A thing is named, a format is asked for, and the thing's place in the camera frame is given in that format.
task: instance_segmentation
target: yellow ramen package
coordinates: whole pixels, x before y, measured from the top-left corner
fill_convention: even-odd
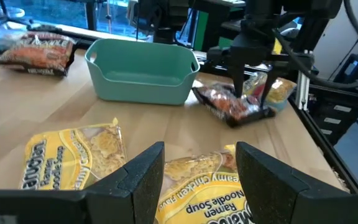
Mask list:
[[[25,147],[20,189],[81,190],[126,162],[117,119],[37,134]]]
[[[243,93],[251,95],[260,100],[267,79],[267,73],[256,72],[243,85]],[[267,94],[265,105],[273,109],[275,112],[284,110],[288,104],[287,99],[296,87],[296,83],[286,80],[284,78],[277,78],[273,83],[272,88]]]
[[[165,163],[154,224],[252,223],[237,173],[235,146]]]

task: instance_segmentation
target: wooden tabletop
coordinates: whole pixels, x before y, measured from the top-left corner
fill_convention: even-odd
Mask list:
[[[103,101],[97,98],[84,51],[77,50],[66,78],[16,73],[0,68],[0,189],[18,186],[24,146],[33,134],[117,117],[131,159],[156,141],[165,160],[206,154],[245,141],[283,162],[341,188],[306,128],[288,105],[276,118],[231,129],[198,104],[192,93],[183,106]],[[221,77],[200,73],[195,85]]]

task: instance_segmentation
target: food packaging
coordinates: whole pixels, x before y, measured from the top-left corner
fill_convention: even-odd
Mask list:
[[[232,128],[273,116],[268,107],[260,107],[254,96],[236,98],[232,85],[215,83],[192,88],[197,100]]]
[[[244,96],[253,96],[258,100],[262,97],[263,90],[267,79],[267,73],[256,72],[243,85]],[[267,94],[265,105],[278,113],[287,105],[287,99],[296,87],[296,83],[284,78],[277,78]]]
[[[154,224],[252,223],[235,146],[165,163]]]
[[[82,190],[127,162],[117,119],[36,134],[24,155],[23,190]]]
[[[14,32],[0,38],[0,66],[41,75],[67,76],[76,41],[49,32]]]

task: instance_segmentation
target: teal plastic basket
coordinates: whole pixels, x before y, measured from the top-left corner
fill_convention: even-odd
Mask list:
[[[167,44],[99,39],[85,53],[104,100],[183,104],[200,66],[193,52]]]

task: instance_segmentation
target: plastic wrapper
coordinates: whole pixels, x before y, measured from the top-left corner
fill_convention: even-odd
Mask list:
[[[268,108],[261,108],[254,96],[236,98],[234,87],[216,83],[192,88],[197,100],[230,127],[240,126],[266,116],[272,116]]]
[[[262,97],[265,88],[267,74],[265,72],[256,72],[244,82],[243,94],[245,96],[254,96],[258,100]],[[296,87],[296,83],[284,78],[277,78],[267,94],[265,105],[278,113],[287,105],[287,99]]]
[[[41,75],[67,76],[76,42],[49,32],[15,32],[0,38],[0,66]]]
[[[25,147],[19,188],[81,190],[126,162],[117,119],[111,124],[41,133]]]
[[[154,224],[252,223],[235,146],[165,163]]]

